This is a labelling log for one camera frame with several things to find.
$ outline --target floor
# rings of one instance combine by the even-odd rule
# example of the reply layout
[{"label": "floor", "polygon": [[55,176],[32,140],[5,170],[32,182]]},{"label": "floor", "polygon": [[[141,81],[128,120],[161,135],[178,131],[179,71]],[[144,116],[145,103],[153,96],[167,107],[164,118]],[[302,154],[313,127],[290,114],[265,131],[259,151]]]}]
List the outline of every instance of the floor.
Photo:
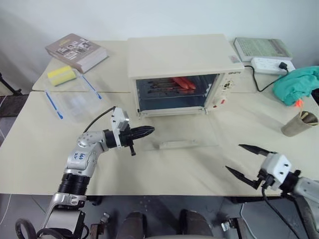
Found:
[{"label": "floor", "polygon": [[[0,219],[7,207],[9,195],[0,194]],[[29,219],[39,230],[51,196],[12,195],[7,215],[0,226],[1,238],[16,238],[14,223],[18,218]],[[271,200],[273,205],[297,229],[301,238],[307,235],[294,204],[286,199]],[[85,224],[98,223],[103,212],[111,215],[107,233],[100,239],[114,239],[117,228],[128,213],[140,211],[148,221],[148,237],[174,235],[178,231],[181,209],[201,213],[212,226],[218,238],[237,238],[235,230],[224,233],[220,223],[228,218],[240,217],[241,204],[233,204],[228,198],[211,196],[105,196],[102,204],[93,206],[87,202]],[[258,239],[295,239],[295,235],[264,202],[247,203],[242,212],[252,232]]]}]

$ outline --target white wall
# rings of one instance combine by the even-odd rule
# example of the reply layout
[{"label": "white wall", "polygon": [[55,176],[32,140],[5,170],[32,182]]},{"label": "white wall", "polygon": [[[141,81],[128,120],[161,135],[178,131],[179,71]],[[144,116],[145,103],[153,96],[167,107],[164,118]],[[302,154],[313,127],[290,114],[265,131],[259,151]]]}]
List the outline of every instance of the white wall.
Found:
[{"label": "white wall", "polygon": [[92,40],[224,33],[282,39],[297,67],[319,62],[319,0],[2,0],[0,71],[31,90],[44,47],[71,32]]}]

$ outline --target cup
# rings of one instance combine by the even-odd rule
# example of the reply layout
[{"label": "cup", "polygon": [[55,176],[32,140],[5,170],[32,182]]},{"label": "cup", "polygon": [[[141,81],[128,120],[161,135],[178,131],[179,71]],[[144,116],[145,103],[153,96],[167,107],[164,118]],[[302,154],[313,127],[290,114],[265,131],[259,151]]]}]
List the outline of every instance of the cup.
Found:
[{"label": "cup", "polygon": [[300,115],[296,115],[295,117],[292,118],[292,120],[290,120],[286,125],[284,125],[281,128],[281,132],[285,135],[285,136],[295,136],[298,133],[301,133],[303,131],[305,131],[308,128],[312,128],[315,127],[316,125],[310,125],[304,121],[306,121],[306,119],[312,119],[312,122],[318,122],[317,117],[310,113],[307,112],[308,115],[304,118],[301,119]]}]

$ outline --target green book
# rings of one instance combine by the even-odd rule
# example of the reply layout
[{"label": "green book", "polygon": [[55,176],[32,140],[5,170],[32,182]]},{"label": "green book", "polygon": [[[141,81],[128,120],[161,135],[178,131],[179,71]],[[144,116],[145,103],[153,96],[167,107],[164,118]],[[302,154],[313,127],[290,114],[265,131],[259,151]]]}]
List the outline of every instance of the green book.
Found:
[{"label": "green book", "polygon": [[251,61],[254,57],[288,61],[293,58],[291,52],[279,39],[237,37],[234,45],[242,61]]}]

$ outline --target black cable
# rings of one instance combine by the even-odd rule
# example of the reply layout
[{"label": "black cable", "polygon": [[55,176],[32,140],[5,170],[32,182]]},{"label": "black cable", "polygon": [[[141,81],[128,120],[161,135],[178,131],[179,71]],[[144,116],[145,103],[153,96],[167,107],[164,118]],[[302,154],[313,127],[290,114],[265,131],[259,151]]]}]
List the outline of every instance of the black cable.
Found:
[{"label": "black cable", "polygon": [[86,239],[89,236],[89,228],[88,228],[88,226],[84,224],[84,228],[86,229],[86,234],[81,239]]},{"label": "black cable", "polygon": [[287,72],[284,76],[279,77],[278,79],[276,79],[275,81],[273,81],[272,83],[269,83],[266,87],[264,87],[262,90],[259,89],[257,81],[256,81],[256,77],[255,77],[255,68],[253,66],[245,66],[245,67],[250,67],[253,70],[253,79],[255,82],[255,86],[257,88],[258,92],[263,92],[265,89],[267,89],[268,87],[270,87],[273,83],[275,83],[276,81],[278,81],[279,79],[283,78],[284,76],[288,75],[289,71],[287,68],[284,68]]},{"label": "black cable", "polygon": [[15,222],[15,233],[19,239],[25,239],[25,237],[23,236],[22,230],[21,230],[21,225],[24,226],[26,234],[28,235],[28,239],[36,239],[37,238],[37,236],[35,234],[35,229],[34,229],[34,226],[32,225],[32,223],[27,219],[19,218]]},{"label": "black cable", "polygon": [[266,186],[263,185],[262,186],[262,189],[261,189],[261,193],[263,194],[263,198],[265,200],[265,202],[268,204],[268,206],[278,215],[278,217],[280,217],[281,220],[283,220],[283,222],[289,227],[289,229],[295,234],[295,236],[298,238],[298,239],[301,239],[298,234],[297,234],[297,231],[293,228],[293,226],[290,225],[289,222],[287,222],[287,220],[284,218],[283,215],[280,214],[280,212],[273,206],[271,205],[271,203],[269,202],[266,194],[265,194],[265,189],[266,189]]},{"label": "black cable", "polygon": [[50,235],[50,236],[53,236],[56,239],[65,239],[64,236],[62,236],[61,233],[59,233],[58,231],[56,231],[54,229],[51,229],[51,228],[42,228],[42,229],[40,229],[36,233],[37,238],[39,238],[41,236],[41,234]]},{"label": "black cable", "polygon": [[112,108],[109,108],[107,111],[101,113],[99,116],[97,116],[84,130],[83,133],[85,133],[86,131],[88,131],[88,129],[92,126],[92,124],[94,124],[100,117],[102,117],[103,115],[106,115],[108,112],[113,111],[116,108],[116,106],[113,106]]}]

